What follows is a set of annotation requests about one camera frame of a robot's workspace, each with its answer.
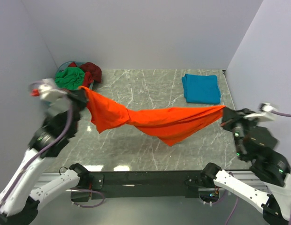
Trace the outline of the orange t shirt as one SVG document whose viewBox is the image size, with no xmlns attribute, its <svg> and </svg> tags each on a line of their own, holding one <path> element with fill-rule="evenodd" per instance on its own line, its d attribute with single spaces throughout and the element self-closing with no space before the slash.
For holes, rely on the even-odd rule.
<svg viewBox="0 0 291 225">
<path fill-rule="evenodd" d="M 141 132 L 173 146 L 219 120 L 225 106 L 170 107 L 134 111 L 82 86 L 91 114 L 91 123 L 99 133 L 128 124 Z"/>
</svg>

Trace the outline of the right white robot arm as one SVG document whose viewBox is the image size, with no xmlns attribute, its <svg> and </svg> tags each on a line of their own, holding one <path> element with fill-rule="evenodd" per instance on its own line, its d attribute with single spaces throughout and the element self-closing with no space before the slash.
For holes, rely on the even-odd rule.
<svg viewBox="0 0 291 225">
<path fill-rule="evenodd" d="M 278 140 L 258 125 L 273 121 L 276 115 L 289 117 L 269 103 L 262 103 L 259 112 L 225 107 L 221 122 L 221 127 L 233 135 L 238 159 L 251 163 L 249 170 L 269 193 L 247 185 L 214 163 L 202 170 L 201 181 L 206 187 L 215 184 L 243 199 L 270 225 L 291 225 L 291 166 L 285 156 L 275 151 Z"/>
</svg>

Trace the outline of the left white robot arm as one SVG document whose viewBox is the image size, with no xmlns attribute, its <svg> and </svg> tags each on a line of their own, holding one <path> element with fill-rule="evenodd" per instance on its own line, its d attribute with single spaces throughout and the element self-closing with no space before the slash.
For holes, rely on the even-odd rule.
<svg viewBox="0 0 291 225">
<path fill-rule="evenodd" d="M 84 188 L 92 181 L 90 172 L 76 163 L 58 178 L 35 188 L 44 170 L 75 136 L 80 112 L 88 103 L 84 90 L 54 90 L 41 99 L 50 104 L 20 166 L 0 193 L 0 225 L 29 225 L 39 210 L 58 195 L 68 189 Z"/>
</svg>

